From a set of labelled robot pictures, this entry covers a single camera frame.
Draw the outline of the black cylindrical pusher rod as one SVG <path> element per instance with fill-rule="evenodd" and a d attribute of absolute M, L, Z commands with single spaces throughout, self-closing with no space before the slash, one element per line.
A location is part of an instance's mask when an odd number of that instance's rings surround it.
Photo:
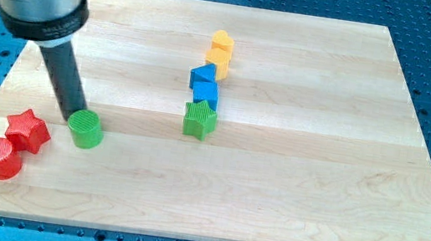
<path fill-rule="evenodd" d="M 53 47 L 41 46 L 40 51 L 60 112 L 66 121 L 76 111 L 87 108 L 72 43 L 66 42 Z"/>

